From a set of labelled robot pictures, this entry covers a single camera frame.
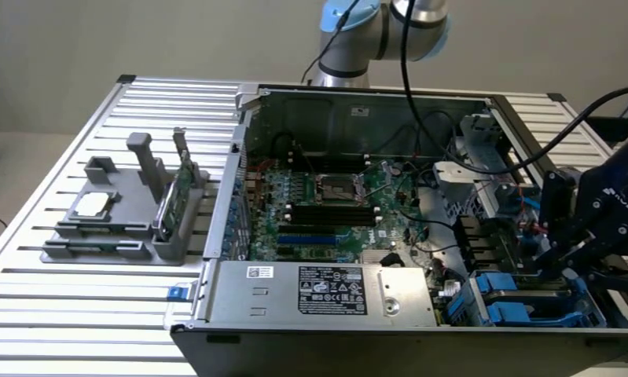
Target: floor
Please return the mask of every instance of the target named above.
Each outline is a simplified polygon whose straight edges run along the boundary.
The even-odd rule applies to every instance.
[[[0,218],[6,222],[21,211],[74,136],[0,132]]]

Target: green circuit board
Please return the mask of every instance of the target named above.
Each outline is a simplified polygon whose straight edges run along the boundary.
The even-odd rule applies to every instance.
[[[261,181],[256,180],[260,192],[254,195],[252,209],[252,249],[250,260],[257,261],[312,261],[356,262],[365,250],[387,250],[395,241],[406,247],[406,229],[412,228],[416,235],[418,224],[400,214],[400,209],[412,216],[419,216],[419,208],[412,207],[414,180],[408,174],[388,175],[380,168],[371,169],[361,176],[356,174],[309,174],[293,172],[276,164],[261,172]],[[356,179],[363,186],[361,195],[351,196],[347,192],[321,191],[328,181],[348,182]],[[407,196],[403,204],[396,200],[396,192]],[[280,226],[285,220],[287,204],[308,206],[379,207],[381,221],[371,226],[336,226],[335,245],[332,244],[284,244],[280,243]]]

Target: slotted aluminum table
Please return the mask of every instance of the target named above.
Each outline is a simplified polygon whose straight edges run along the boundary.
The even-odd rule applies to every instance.
[[[226,82],[142,77],[115,85],[0,237],[0,376],[196,375],[164,330],[165,298],[170,286],[198,278],[214,188],[237,125],[237,88]],[[545,145],[571,121],[574,110],[546,94],[503,94]],[[186,127],[193,159],[212,174],[186,263],[42,263],[41,246],[86,182],[89,158],[110,156],[119,167],[137,167],[125,140],[141,131],[154,137],[157,157],[176,167],[176,126]],[[610,153],[585,126],[550,157],[558,165],[586,170]],[[189,303],[174,305],[174,315],[190,310]]]

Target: gray wall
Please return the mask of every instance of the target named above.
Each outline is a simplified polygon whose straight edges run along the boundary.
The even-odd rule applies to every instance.
[[[293,82],[324,0],[2,0],[0,130],[75,133],[122,73]],[[628,0],[451,0],[455,27],[412,85],[559,91],[628,85]],[[372,66],[399,85],[397,62]],[[617,104],[607,111],[615,111]]]

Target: power supply label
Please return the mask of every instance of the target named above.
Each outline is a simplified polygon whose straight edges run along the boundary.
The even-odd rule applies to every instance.
[[[301,266],[299,285],[303,314],[368,315],[361,268]]]

